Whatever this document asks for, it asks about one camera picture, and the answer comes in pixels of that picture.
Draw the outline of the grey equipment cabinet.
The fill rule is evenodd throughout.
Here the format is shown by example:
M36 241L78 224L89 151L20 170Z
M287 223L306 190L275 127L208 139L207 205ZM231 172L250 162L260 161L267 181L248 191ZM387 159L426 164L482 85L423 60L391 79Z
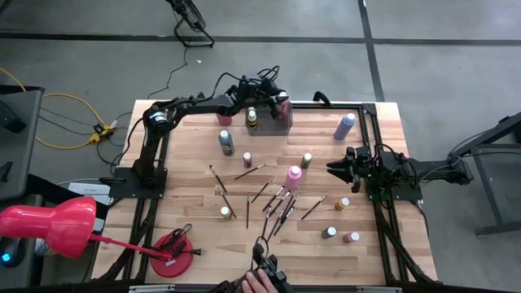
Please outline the grey equipment cabinet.
M0 85L0 202L24 195L43 92Z

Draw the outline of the large pink paint bottle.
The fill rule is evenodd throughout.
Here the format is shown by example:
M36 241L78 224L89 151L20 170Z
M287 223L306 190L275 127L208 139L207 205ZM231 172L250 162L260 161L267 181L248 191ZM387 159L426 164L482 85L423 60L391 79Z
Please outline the large pink paint bottle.
M288 190L294 191L300 183L302 174L303 174L302 169L299 166L291 166L287 170L286 181L285 181L284 186Z

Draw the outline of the person's hand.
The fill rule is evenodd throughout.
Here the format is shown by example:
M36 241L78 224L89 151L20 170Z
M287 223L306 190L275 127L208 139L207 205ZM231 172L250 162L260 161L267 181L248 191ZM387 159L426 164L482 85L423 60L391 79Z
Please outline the person's hand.
M241 282L243 293L278 293L264 270L259 269L256 272L257 275L252 271L246 272L246 278Z

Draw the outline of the red desk lamp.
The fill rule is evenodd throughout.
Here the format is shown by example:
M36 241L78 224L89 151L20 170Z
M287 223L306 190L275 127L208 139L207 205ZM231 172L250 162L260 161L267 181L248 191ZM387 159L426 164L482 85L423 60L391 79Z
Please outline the red desk lamp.
M193 262L193 246L174 233L160 238L154 247L140 247L94 233L97 202L92 197L65 201L54 208L11 206L0 212L0 236L41 238L62 256L79 257L90 241L110 243L151 258L154 271L164 278L185 273Z

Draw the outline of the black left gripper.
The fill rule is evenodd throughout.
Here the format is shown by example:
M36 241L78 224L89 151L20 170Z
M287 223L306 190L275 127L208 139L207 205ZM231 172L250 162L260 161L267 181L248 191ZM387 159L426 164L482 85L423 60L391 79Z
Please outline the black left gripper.
M272 89L272 83L266 78L241 78L235 90L236 105L238 107L258 107L268 105L271 117L279 118L281 115L280 102L277 100L271 100L270 95L278 97L288 96L284 89L278 87Z

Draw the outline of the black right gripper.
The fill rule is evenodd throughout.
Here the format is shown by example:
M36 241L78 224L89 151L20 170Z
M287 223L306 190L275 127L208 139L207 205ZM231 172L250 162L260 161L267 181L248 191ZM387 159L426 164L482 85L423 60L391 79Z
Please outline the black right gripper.
M330 168L330 174L344 182L351 183L351 191L358 193L361 189L361 179L368 179L371 175L373 159L370 155L370 148L348 146L343 159L327 163L326 166Z

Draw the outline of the white box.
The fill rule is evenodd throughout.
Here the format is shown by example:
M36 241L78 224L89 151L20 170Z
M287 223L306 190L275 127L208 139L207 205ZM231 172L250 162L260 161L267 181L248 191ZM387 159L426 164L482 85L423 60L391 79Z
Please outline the white box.
M68 184L68 190L80 195L93 197L97 202L111 205L113 198L109 196L110 187L102 184L71 182Z

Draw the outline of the large purple paint bottle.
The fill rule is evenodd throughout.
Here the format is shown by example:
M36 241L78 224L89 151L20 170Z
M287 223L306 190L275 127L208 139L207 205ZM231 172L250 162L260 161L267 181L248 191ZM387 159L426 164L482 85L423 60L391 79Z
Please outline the large purple paint bottle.
M356 117L353 113L343 116L334 132L334 138L338 141L344 140L355 123Z

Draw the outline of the lone marker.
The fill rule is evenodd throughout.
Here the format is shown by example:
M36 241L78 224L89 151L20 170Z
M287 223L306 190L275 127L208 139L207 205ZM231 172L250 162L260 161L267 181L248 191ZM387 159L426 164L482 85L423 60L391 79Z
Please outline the lone marker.
M304 220L313 210L315 210L326 198L328 195L323 195L300 219Z

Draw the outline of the yellow power plug block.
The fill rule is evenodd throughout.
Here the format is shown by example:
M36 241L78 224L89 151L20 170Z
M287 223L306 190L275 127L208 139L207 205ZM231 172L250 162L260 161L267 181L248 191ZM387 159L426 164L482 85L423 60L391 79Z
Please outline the yellow power plug block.
M93 126L94 132L90 135L90 143L99 143L113 135L114 129L110 125L97 124Z

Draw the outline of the clear plastic bin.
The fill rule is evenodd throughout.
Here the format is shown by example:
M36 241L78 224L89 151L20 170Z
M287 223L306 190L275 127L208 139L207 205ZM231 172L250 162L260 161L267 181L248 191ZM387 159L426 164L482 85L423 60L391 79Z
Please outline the clear plastic bin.
M269 114L268 106L255 107L258 117L258 126L256 129L250 129L247 126L247 112L245 111L245 126L251 136L287 136L293 125L292 104L289 107L287 118L285 120L274 119Z

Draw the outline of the black aluminium table frame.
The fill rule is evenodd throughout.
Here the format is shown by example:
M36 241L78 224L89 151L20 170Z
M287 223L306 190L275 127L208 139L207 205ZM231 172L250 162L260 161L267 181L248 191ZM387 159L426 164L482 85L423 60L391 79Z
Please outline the black aluminium table frame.
M353 113L356 123L347 137L338 141L334 132L343 116ZM334 290L339 286L382 285L385 272L381 257L382 235L377 231L374 203L365 191L351 192L349 185L326 171L328 162L341 159L347 147L372 147L385 143L397 152L406 152L407 144L395 103L333 102L325 107L313 102L293 105L293 125L287 136L251 136L244 114L234 117L228 131L234 154L226 156L218 142L222 131L217 117L203 114L185 117L171 133L163 151L167 169L166 186L158 203L139 203L135 197L121 200L107 214L103 235L125 242L138 229L148 212L155 214L151 231L143 239L150 245L167 233L190 225L188 240L204 250L193 259L190 268L172 279L176 287L211 285L237 278L250 266L252 246L261 236L265 220L264 206L284 186L287 170L299 166L302 156L313 159L297 188L269 217L265 236L269 251L296 289L310 287ZM252 166L245 168L243 153L252 154ZM226 206L222 190L212 175L212 165L223 181L237 218L225 220L220 213ZM238 180L238 175L261 165ZM254 203L253 197L274 176L272 183ZM246 229L247 193L250 193L249 228ZM292 214L277 234L271 231L291 195L301 192ZM327 198L304 220L300 218L323 196ZM345 210L336 202L347 197ZM322 231L333 226L334 237L322 238ZM343 236L358 232L360 239L345 243ZM94 263L93 275L100 277L116 262L122 248L103 244Z

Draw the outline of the black desk frame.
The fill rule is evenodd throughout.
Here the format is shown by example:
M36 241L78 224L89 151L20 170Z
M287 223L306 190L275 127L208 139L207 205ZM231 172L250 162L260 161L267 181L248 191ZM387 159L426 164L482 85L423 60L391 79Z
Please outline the black desk frame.
M495 223L475 231L478 238L521 232L511 199L521 199L521 112L457 144L451 157L472 158Z

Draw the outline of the large dark green paint bottle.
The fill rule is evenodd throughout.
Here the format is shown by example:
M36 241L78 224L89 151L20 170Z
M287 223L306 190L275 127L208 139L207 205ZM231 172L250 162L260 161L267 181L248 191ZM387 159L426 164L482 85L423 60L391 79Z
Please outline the large dark green paint bottle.
M224 155L232 156L234 154L234 144L231 134L227 130L219 133L218 140Z

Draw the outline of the black floor fan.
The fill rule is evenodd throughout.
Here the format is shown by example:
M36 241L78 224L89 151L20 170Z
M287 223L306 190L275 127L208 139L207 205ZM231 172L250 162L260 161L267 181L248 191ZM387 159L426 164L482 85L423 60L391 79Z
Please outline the black floor fan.
M180 20L177 21L173 32L175 37L185 48L209 47L213 48L215 40L206 32L206 22L199 12L199 9L193 3L193 0L165 0L171 7L174 15L179 15ZM195 33L204 34L209 40L208 44L191 45L185 37L180 34L180 27L186 23L188 27Z

